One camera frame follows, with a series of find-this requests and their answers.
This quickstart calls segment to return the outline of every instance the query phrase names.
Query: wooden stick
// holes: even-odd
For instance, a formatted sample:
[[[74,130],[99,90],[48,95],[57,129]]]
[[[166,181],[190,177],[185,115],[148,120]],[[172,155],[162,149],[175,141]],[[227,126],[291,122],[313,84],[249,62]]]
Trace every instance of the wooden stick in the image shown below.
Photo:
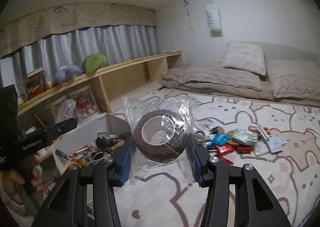
[[[38,115],[35,114],[35,117],[36,117],[37,120],[40,122],[40,124],[42,125],[42,127],[45,127],[45,125],[44,125],[43,122],[40,120],[40,118],[38,117]]]

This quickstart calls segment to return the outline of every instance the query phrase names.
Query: blanket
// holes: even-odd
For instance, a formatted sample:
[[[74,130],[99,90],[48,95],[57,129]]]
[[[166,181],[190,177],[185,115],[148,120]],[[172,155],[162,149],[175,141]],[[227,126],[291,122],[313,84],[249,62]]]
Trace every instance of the blanket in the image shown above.
[[[297,98],[274,98],[272,92],[272,86],[269,81],[261,81],[261,90],[257,91],[254,89],[246,89],[235,87],[231,85],[215,84],[210,82],[186,82],[180,83],[184,69],[172,68],[162,74],[163,80],[161,84],[167,88],[176,88],[180,90],[199,92],[199,93],[210,93],[210,94],[221,94],[231,97],[244,97],[250,99],[268,100],[273,102],[295,104],[302,106],[314,106],[320,107],[320,102],[309,99],[297,99]]]
[[[221,62],[193,64],[182,72],[179,83],[214,83],[239,88],[261,90],[258,75],[231,68],[223,68]]]

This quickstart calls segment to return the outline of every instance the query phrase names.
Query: curtain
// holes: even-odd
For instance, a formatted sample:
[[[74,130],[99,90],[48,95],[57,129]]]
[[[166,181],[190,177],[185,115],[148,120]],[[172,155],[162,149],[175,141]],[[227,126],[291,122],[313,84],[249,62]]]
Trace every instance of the curtain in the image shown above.
[[[107,56],[108,65],[158,53],[155,27],[142,25],[82,28],[50,35],[22,47],[0,60],[3,86],[15,84],[18,96],[24,94],[27,74],[43,66],[46,81],[54,79],[62,65],[80,65],[89,54]]]

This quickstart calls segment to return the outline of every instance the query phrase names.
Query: rug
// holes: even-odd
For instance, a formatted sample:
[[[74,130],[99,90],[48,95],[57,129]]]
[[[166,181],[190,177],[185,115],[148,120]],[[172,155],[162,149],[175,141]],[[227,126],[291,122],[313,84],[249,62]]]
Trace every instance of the rug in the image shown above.
[[[224,132],[248,128],[251,123],[268,127],[271,134],[287,140],[283,151],[256,157],[232,152],[224,157],[235,166],[254,165],[268,184],[290,223],[301,227],[320,200],[320,110],[284,104],[227,99],[161,89],[143,96],[143,100],[190,96],[200,105],[195,119],[214,122]],[[114,113],[125,119],[124,109]],[[183,183],[177,164],[152,169],[135,185],[127,182],[116,191],[122,226],[200,226],[207,188]],[[228,227],[234,226],[234,186],[230,186]]]

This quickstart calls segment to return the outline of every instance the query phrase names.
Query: purple plush toy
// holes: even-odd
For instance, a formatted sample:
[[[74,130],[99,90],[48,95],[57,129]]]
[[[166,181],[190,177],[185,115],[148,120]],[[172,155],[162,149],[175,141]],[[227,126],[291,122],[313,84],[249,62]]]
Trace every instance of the purple plush toy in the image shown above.
[[[54,80],[57,83],[63,83],[81,74],[83,71],[78,65],[64,65],[59,67]]]

